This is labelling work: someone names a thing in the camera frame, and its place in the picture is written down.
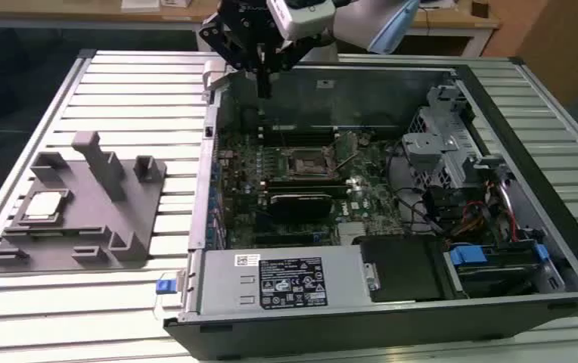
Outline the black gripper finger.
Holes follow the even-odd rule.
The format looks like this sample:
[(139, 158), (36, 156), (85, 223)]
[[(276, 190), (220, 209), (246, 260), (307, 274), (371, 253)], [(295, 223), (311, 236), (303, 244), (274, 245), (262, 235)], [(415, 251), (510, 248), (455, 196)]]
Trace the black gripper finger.
[(254, 34), (258, 25), (254, 19), (251, 14), (214, 14), (198, 34), (232, 68), (254, 75), (256, 95), (266, 98), (266, 68)]
[(264, 49), (264, 97), (271, 98), (272, 86), (271, 78), (272, 75), (283, 71), (288, 71), (298, 64), (300, 59), (306, 56), (310, 51), (310, 37), (302, 38), (296, 41), (291, 41), (287, 45), (282, 45), (279, 42), (268, 45)]

